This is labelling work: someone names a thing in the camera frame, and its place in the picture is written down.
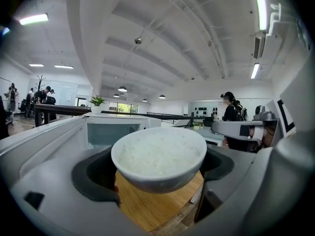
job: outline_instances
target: ceiling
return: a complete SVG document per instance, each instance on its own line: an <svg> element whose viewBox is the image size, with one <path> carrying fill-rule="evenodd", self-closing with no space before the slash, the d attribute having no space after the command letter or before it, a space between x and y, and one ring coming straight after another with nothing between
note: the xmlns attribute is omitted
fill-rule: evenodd
<svg viewBox="0 0 315 236"><path fill-rule="evenodd" d="M257 62L256 0L27 0L15 17L40 13L49 21L7 33L5 52L34 73L86 75L105 97L119 86L148 97L191 78L250 80ZM294 27L279 28L285 41L275 60L264 60L257 79L270 80L270 70L284 63Z"/></svg>

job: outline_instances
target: window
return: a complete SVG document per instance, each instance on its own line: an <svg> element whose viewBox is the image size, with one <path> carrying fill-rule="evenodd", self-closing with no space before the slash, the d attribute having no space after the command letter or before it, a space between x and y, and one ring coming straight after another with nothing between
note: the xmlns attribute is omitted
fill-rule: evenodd
<svg viewBox="0 0 315 236"><path fill-rule="evenodd" d="M76 106L81 106L81 105L84 105L84 107L87 106L87 103L86 103L86 98L75 98L75 105Z"/></svg>
<svg viewBox="0 0 315 236"><path fill-rule="evenodd" d="M138 105L109 102L109 111L137 114L138 113Z"/></svg>

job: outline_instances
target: wooden cutting board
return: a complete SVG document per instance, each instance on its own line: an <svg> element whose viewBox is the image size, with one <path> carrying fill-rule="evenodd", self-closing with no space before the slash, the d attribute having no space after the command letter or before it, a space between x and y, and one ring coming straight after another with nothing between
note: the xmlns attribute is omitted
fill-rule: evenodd
<svg viewBox="0 0 315 236"><path fill-rule="evenodd" d="M118 171L116 173L121 210L147 232L176 215L190 201L202 182L203 178L198 172L187 185L177 191L167 194L151 194L137 189Z"/></svg>

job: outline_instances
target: white bowl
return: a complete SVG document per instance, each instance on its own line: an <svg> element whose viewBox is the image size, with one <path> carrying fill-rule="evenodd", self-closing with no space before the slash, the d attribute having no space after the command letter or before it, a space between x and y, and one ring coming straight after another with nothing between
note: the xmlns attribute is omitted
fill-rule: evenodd
<svg viewBox="0 0 315 236"><path fill-rule="evenodd" d="M131 140L139 138L145 142L146 136L161 132L163 135L165 134L165 136L173 136L174 139L178 139L178 134L180 134L186 138L186 143L188 145L197 148L197 158L191 163L191 165L189 165L187 169L174 171L173 173L166 176L145 176L132 172L119 163L119 158L123 151L123 147L129 145ZM114 144L111 156L119 172L135 187L150 193L168 193L178 190L189 183L189 181L199 171L206 152L206 141L198 133L185 128L168 127L144 129L122 137Z"/></svg>

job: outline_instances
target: bowl of rice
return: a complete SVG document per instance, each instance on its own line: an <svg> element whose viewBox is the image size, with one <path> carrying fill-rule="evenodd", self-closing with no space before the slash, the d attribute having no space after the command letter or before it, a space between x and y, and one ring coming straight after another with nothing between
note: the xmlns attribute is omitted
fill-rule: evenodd
<svg viewBox="0 0 315 236"><path fill-rule="evenodd" d="M111 156L118 171L150 193L180 189L196 175L207 152L198 133L184 128L149 128L119 139Z"/></svg>

